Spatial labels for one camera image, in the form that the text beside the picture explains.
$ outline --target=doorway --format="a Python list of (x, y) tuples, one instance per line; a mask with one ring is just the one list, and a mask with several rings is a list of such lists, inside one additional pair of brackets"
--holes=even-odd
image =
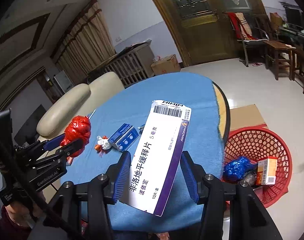
[(261, 0), (153, 0), (185, 66), (238, 56), (227, 12), (265, 14)]

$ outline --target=blue tablecloth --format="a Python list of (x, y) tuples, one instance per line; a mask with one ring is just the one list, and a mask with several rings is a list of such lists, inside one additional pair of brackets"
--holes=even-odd
[[(132, 85), (96, 110), (91, 118), (90, 143), (67, 168), (61, 182), (88, 182), (104, 173), (109, 165), (117, 163), (121, 153), (115, 149), (103, 157), (96, 153), (96, 137), (111, 136), (123, 123), (141, 126), (147, 120), (152, 101), (158, 99), (184, 104), (192, 109), (183, 150), (189, 151), (193, 161), (202, 165), (207, 173), (220, 177), (224, 147), (218, 129), (219, 111), (212, 81), (192, 73), (169, 73)], [(139, 138), (129, 149), (132, 157), (138, 142)], [(179, 167), (162, 217), (121, 202), (108, 205), (108, 209), (113, 230), (166, 232), (200, 221), (203, 205), (193, 203)], [(86, 212), (87, 207), (83, 205), (85, 216)]]

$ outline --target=sofa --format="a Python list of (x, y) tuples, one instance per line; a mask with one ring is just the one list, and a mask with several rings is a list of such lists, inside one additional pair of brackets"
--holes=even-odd
[[(64, 133), (65, 128), (77, 115), (90, 115), (94, 109), (108, 101), (111, 97), (124, 90), (119, 77), (114, 72), (108, 72), (94, 80), (89, 85), (79, 84), (63, 95), (41, 118), (37, 125), (39, 140), (50, 140)], [(53, 150), (40, 158), (54, 154)], [(53, 185), (61, 186), (60, 180)], [(48, 186), (43, 190), (46, 202), (55, 194), (55, 189)]]

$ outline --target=blue plastic bag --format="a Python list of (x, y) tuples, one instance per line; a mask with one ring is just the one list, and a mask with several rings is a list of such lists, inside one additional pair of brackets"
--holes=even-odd
[(223, 175), (230, 181), (238, 181), (241, 180), (248, 171), (254, 169), (255, 166), (256, 164), (252, 164), (248, 158), (240, 156), (225, 165)]

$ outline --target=tiled floor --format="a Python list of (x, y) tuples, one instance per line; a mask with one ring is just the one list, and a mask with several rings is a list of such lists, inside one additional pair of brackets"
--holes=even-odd
[[(246, 68), (238, 59), (182, 69), (212, 79), (225, 93), (230, 107), (256, 104), (270, 130), (288, 145), (293, 163), (289, 192), (268, 208), (284, 240), (304, 232), (304, 94), (300, 82), (287, 76), (274, 79), (265, 66)], [(228, 239), (228, 223), (224, 237)]]

